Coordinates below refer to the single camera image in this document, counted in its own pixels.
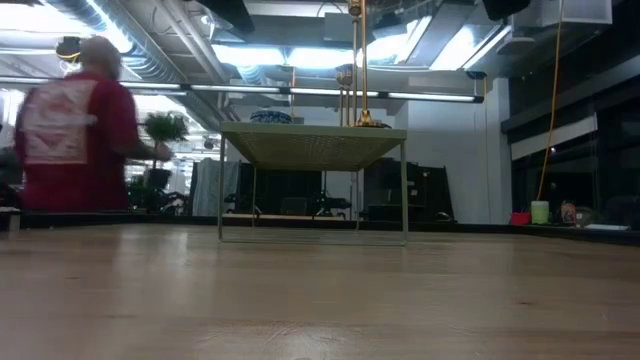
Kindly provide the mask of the long ceiling light bar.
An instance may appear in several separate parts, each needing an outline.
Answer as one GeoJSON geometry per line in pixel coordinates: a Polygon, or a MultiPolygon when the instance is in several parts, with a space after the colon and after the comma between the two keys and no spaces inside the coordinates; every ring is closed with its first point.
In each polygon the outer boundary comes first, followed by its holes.
{"type": "MultiPolygon", "coordinates": [[[[20,77],[0,75],[0,85],[35,86],[53,81],[53,78],[20,77]]],[[[132,90],[161,91],[170,94],[191,92],[224,92],[261,95],[303,95],[337,97],[338,89],[322,89],[308,87],[275,87],[275,86],[248,86],[248,85],[219,85],[219,84],[187,84],[187,83],[159,83],[159,82],[132,82],[123,81],[122,85],[132,90]]],[[[410,93],[389,91],[367,91],[367,98],[384,100],[409,100],[427,102],[448,103],[482,103],[484,98],[480,95],[457,95],[445,93],[410,93]]]]}

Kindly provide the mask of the white ceiling unit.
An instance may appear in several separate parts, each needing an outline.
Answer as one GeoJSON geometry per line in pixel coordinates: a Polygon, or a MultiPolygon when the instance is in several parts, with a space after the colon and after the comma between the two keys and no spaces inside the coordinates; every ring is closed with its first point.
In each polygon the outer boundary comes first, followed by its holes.
{"type": "Polygon", "coordinates": [[[613,23],[612,0],[531,0],[512,19],[518,26],[546,27],[561,22],[577,24],[613,23]]]}

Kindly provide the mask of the light green cup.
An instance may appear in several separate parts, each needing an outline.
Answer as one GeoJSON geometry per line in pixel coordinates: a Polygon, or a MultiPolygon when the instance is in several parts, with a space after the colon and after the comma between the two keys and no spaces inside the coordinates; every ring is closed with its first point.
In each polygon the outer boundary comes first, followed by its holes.
{"type": "Polygon", "coordinates": [[[544,225],[549,223],[549,202],[535,200],[531,202],[531,223],[535,225],[544,225]]]}

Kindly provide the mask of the black cabinet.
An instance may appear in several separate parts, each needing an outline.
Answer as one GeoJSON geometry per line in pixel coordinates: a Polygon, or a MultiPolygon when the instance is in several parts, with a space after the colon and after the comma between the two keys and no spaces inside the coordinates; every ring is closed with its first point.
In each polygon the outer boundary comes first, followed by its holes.
{"type": "MultiPolygon", "coordinates": [[[[456,222],[445,167],[407,163],[410,223],[456,222]]],[[[380,158],[364,170],[362,214],[367,221],[400,221],[401,163],[380,158]]]]}

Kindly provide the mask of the person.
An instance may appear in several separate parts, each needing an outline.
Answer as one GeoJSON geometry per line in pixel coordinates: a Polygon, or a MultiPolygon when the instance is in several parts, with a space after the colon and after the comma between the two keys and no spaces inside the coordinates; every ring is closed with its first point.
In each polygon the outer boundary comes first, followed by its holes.
{"type": "Polygon", "coordinates": [[[120,82],[118,49],[93,36],[80,44],[78,72],[29,90],[15,124],[24,170],[21,198],[37,212],[123,211],[125,164],[171,157],[139,137],[133,95],[120,82]]]}

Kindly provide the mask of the blue patterned candle tin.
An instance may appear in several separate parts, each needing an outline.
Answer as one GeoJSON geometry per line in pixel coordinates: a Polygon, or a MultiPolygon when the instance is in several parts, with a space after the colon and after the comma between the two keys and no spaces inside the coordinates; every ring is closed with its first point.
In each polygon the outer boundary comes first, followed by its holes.
{"type": "Polygon", "coordinates": [[[258,110],[251,114],[251,123],[264,124],[292,124],[293,120],[290,114],[276,110],[258,110]]]}

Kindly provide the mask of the potted green tree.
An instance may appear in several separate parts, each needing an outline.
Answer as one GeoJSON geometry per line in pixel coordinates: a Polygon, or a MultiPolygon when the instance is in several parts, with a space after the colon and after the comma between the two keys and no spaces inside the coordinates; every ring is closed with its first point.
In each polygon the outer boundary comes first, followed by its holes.
{"type": "MultiPolygon", "coordinates": [[[[182,142],[189,134],[185,117],[173,111],[149,113],[143,127],[155,145],[182,142]]],[[[171,171],[160,168],[158,163],[159,160],[152,162],[152,167],[147,172],[147,185],[162,190],[169,181],[171,171]]]]}

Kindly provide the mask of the green perforated metal shelf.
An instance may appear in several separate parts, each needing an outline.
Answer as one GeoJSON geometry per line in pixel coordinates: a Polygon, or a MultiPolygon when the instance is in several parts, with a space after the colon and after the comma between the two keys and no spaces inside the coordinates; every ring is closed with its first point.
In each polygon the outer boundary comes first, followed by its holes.
{"type": "Polygon", "coordinates": [[[357,174],[394,148],[400,149],[402,236],[409,237],[407,131],[276,123],[224,122],[220,155],[231,144],[256,170],[333,171],[357,174]]]}

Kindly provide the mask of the grey hanging cloth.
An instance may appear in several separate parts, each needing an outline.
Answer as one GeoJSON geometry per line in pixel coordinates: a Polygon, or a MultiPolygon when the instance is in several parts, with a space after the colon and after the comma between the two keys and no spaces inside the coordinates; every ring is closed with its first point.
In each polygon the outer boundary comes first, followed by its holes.
{"type": "MultiPolygon", "coordinates": [[[[216,217],[219,203],[220,162],[210,158],[203,159],[195,166],[192,177],[194,189],[192,214],[194,216],[216,217]]],[[[224,162],[224,187],[222,198],[234,194],[237,190],[240,163],[224,162]]]]}

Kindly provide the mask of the black hanging lamp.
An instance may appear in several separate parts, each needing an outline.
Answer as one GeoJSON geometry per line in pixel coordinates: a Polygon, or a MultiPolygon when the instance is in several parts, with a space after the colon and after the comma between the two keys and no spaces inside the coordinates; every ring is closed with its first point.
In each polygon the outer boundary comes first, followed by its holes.
{"type": "Polygon", "coordinates": [[[56,56],[64,62],[74,63],[78,60],[80,50],[81,38],[77,36],[65,36],[55,47],[56,56]]]}

